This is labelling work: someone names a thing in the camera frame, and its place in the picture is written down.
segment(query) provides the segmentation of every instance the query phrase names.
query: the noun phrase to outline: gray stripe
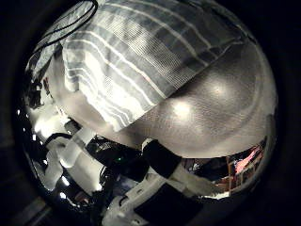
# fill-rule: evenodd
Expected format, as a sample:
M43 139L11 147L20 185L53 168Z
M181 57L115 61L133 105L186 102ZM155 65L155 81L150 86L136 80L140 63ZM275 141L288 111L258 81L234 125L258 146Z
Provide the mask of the gray stripe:
M82 62L73 62L73 63L68 63L68 67L69 68L83 68L85 69L89 74L93 74L93 72L89 69L89 67L87 67L87 65L85 63L82 63ZM79 72L84 72L84 71L81 71L81 70L76 70L76 71L70 71L70 73L74 73L74 75L78 75ZM93 89L93 88L96 88L96 86L94 85L94 83L91 81L92 79L92 76L86 76L86 83L87 85ZM118 110L120 110L123 114L125 114L129 119L130 121L133 121L133 115L132 115L132 112L129 111L128 109L125 109L113 102L111 102L105 95L103 95L98 89L97 89L97 98L102 98L104 99L107 103L109 103L110 105L112 105L113 107L117 108Z
M157 93L157 91L150 85L150 83L141 74L133 70L133 68L131 68L128 64L122 62L119 56L117 56L110 49L105 47L102 42L100 42L98 39L96 39L89 33L80 33L80 34L75 33L72 38L75 40L77 39L88 40L96 44L98 46L98 49L103 53L103 55L106 58L108 58L108 60L111 63L113 63L116 67L118 67L127 77L134 80L138 86L140 86L146 93L148 93L149 98L153 102L156 102L164 98Z
M85 80L82 80L82 79L81 79L81 83L82 83L82 85L87 86L87 87L89 88L89 85L88 85L88 83L87 83ZM106 112L107 115L109 115L109 116L113 117L114 119L116 119L116 121L117 121L118 124L119 124L119 127L123 127L124 125L125 125L125 126L127 125L127 123L125 123L125 121L123 121L123 119L121 120L118 116L111 114L111 113L110 113L107 109L105 109L104 107L102 107L101 110L104 111L104 112Z
M110 12L103 13L102 17L95 17L95 20L99 26L110 30L140 57L157 68L158 72L176 89L185 83L186 77L194 76L194 71L185 67L176 55L140 24L126 21L125 18Z
M119 4L105 3L103 10L118 14L119 16L127 18L127 20L138 21L140 25L149 30L158 40L168 47L169 51L176 54L182 61L187 59L187 56L190 56L201 67L207 66L207 62L204 62L198 57L194 47L191 46L182 34L172 29L172 27L165 22L166 19L165 21L160 21L156 17L152 17L148 12Z
M134 52L129 45L124 43L115 34L95 24L89 24L85 27L85 30L98 33L104 40L109 42L109 44L112 46L114 45L115 49L121 52L127 60L131 61L142 71L150 74L150 78L153 83L155 83L166 96L169 96L175 91L172 85L168 83L161 74L159 74L157 68L151 65L144 57L141 57Z
M116 84L118 84L121 87L127 88L127 92L130 93L131 96L135 97L139 103L141 103L141 106L144 110L149 109L149 104L145 101L145 97L141 94L140 91L138 91L137 89L133 89L133 85L121 78L113 69L112 67L110 67L107 64L104 64L103 61L100 58L100 53L97 51L97 49L95 49L93 46L84 43L80 40L71 40L71 42L68 42L68 44L66 45L66 49L75 49L75 50L85 50L90 52L95 59L98 60L99 65L100 65L100 69L103 71L103 74L107 77L110 77L110 79L112 79Z

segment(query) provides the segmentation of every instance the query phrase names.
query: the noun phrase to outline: striped fabric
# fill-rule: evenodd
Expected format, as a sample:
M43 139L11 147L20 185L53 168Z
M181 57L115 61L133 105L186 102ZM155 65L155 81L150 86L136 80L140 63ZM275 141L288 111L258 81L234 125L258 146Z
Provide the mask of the striped fabric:
M90 6L79 3L50 30L70 24ZM60 42L65 85L70 91L81 90L119 131L200 74L242 36L221 17L183 1L100 1L92 20ZM43 49L34 74L57 46Z

